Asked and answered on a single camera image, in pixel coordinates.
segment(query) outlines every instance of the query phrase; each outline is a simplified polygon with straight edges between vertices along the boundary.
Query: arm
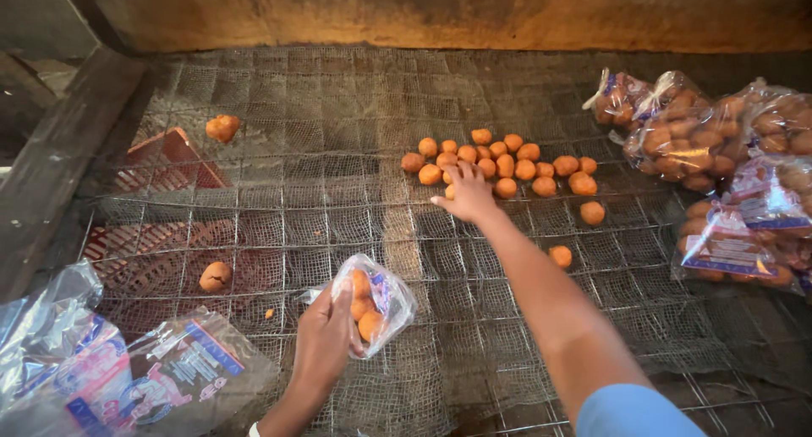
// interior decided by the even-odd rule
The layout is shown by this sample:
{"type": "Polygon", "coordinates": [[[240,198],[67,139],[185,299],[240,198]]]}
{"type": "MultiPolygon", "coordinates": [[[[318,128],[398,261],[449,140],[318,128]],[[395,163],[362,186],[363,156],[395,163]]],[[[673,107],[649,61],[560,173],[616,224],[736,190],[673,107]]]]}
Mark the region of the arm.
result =
{"type": "Polygon", "coordinates": [[[586,398],[615,383],[652,388],[612,324],[546,254],[511,223],[494,202],[476,166],[447,169],[455,199],[432,202],[476,224],[502,262],[513,296],[575,423],[586,398]]]}
{"type": "Polygon", "coordinates": [[[299,318],[293,375],[282,398],[257,423],[260,437],[301,435],[321,410],[347,365],[351,347],[350,303],[345,286],[330,300],[327,287],[299,318]]]}

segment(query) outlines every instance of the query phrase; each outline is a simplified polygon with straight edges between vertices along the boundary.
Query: hand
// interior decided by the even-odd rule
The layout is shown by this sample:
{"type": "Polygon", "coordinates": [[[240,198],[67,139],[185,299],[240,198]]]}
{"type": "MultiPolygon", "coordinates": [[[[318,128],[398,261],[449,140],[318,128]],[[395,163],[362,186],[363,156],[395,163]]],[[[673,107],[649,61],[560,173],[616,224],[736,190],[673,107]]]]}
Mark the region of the hand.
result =
{"type": "Polygon", "coordinates": [[[357,347],[351,347],[350,340],[352,288],[343,286],[338,299],[333,302],[331,287],[322,291],[299,318],[296,358],[288,387],[322,400],[339,381],[347,365],[348,349],[357,350],[357,347]]]}
{"type": "Polygon", "coordinates": [[[454,200],[440,196],[431,198],[431,202],[443,207],[464,222],[480,223],[494,212],[499,211],[494,201],[491,184],[485,181],[482,170],[467,162],[458,162],[443,169],[452,177],[454,200]]]}

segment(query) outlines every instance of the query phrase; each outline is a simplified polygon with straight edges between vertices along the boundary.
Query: mesh screen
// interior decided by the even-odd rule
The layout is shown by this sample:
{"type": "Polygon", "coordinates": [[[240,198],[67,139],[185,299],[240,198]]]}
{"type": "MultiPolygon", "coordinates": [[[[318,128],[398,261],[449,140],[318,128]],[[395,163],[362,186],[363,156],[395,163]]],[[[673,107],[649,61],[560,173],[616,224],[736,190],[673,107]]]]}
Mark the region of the mesh screen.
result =
{"type": "Polygon", "coordinates": [[[106,286],[99,311],[128,339],[199,305],[229,318],[283,369],[219,430],[245,432],[288,382],[304,311],[296,297],[360,252],[403,278],[418,315],[373,359],[350,362],[311,432],[439,435],[462,414],[551,401],[550,376],[482,233],[428,202],[441,187],[400,168],[423,137],[469,143],[486,127],[538,143],[543,161],[598,161],[606,220],[597,228],[577,215],[584,198],[566,185],[541,199],[520,183],[501,204],[541,248],[573,251],[570,275],[647,373],[736,367],[809,389],[808,330],[774,297],[670,279],[672,224],[698,195],[630,169],[581,110],[604,66],[648,79],[679,67],[713,95],[749,81],[717,77],[736,73],[729,61],[372,48],[160,57],[133,149],[96,201],[85,255],[106,286]],[[206,137],[219,113],[242,120],[228,145],[206,137]],[[224,295],[198,286],[212,261],[233,267],[224,295]]]}

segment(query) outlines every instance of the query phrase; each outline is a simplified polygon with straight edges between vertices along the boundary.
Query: light blue sleeve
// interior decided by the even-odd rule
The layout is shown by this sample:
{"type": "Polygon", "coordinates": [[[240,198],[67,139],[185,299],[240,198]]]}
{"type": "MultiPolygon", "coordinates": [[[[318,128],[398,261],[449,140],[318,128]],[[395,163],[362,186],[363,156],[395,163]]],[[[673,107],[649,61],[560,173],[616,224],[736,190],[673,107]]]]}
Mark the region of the light blue sleeve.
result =
{"type": "Polygon", "coordinates": [[[693,421],[656,390],[617,384],[596,390],[584,401],[576,423],[578,437],[704,437],[693,421]]]}

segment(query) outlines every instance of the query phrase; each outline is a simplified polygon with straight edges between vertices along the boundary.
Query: metal grid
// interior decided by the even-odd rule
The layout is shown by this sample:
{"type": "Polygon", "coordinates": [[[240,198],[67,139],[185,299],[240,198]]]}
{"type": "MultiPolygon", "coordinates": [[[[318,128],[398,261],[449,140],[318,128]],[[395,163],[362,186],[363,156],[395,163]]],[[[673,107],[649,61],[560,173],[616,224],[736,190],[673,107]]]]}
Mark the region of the metal grid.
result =
{"type": "MultiPolygon", "coordinates": [[[[304,310],[296,297],[366,253],[411,287],[418,316],[375,358],[351,362],[314,433],[437,435],[495,413],[496,433],[571,433],[482,233],[428,203],[440,187],[400,169],[422,137],[468,143],[472,129],[487,127],[498,138],[516,133],[538,143],[544,161],[598,161],[597,199],[606,207],[598,228],[581,222],[584,198],[566,185],[550,199],[520,185],[502,207],[540,247],[570,247],[570,275],[647,373],[683,373],[693,387],[690,373],[740,369],[810,390],[812,326],[760,291],[672,281],[671,224],[697,195],[631,170],[580,109],[603,66],[640,69],[649,79],[679,67],[721,94],[751,75],[740,70],[741,84],[718,77],[731,70],[729,58],[371,48],[160,57],[159,87],[134,149],[95,201],[85,254],[106,284],[99,311],[134,338],[206,305],[290,374],[304,310]],[[218,113],[242,120],[228,145],[205,134],[218,113]],[[234,269],[224,295],[197,285],[211,261],[234,269]],[[275,313],[266,320],[268,308],[275,313]],[[518,404],[544,404],[547,419],[513,426],[505,411],[518,404]]],[[[739,60],[739,69],[775,70],[757,57],[739,60]]],[[[244,431],[286,384],[283,375],[220,432],[244,431]]],[[[697,397],[693,406],[713,416],[711,402],[697,397]]]]}

